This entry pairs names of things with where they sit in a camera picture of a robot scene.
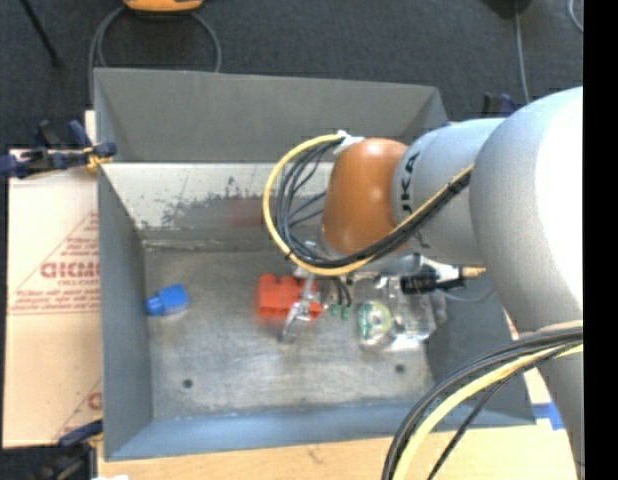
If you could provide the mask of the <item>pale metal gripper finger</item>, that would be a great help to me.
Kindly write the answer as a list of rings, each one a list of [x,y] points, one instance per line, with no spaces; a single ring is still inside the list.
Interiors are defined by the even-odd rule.
[[[308,276],[302,284],[299,295],[301,314],[320,313],[320,292],[314,276]]]
[[[293,304],[285,319],[278,340],[281,343],[293,343],[311,323],[308,304]]]

